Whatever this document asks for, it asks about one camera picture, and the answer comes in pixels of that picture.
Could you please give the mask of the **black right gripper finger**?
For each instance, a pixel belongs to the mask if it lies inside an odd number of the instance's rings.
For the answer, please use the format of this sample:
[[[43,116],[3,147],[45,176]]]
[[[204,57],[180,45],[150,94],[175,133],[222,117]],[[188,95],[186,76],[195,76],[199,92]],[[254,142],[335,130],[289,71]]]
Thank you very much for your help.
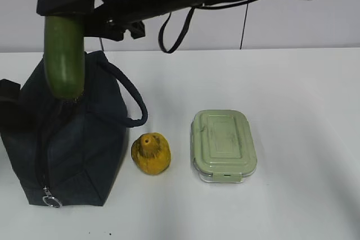
[[[38,0],[36,12],[41,16],[88,15],[95,0]]]

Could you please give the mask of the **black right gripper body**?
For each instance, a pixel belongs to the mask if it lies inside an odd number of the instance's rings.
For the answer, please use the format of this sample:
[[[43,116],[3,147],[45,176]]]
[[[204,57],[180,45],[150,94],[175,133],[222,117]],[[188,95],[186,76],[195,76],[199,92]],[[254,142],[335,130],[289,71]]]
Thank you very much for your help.
[[[145,36],[145,5],[150,0],[102,0],[103,4],[95,8],[84,18],[86,37],[123,40],[124,33],[130,32],[133,39]]]

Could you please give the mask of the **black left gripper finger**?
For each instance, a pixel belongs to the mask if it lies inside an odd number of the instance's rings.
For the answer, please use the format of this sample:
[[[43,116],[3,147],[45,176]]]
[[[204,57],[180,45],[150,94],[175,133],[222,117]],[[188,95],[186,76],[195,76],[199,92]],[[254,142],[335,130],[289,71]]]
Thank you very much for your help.
[[[18,103],[21,85],[8,79],[0,80],[0,102]]]

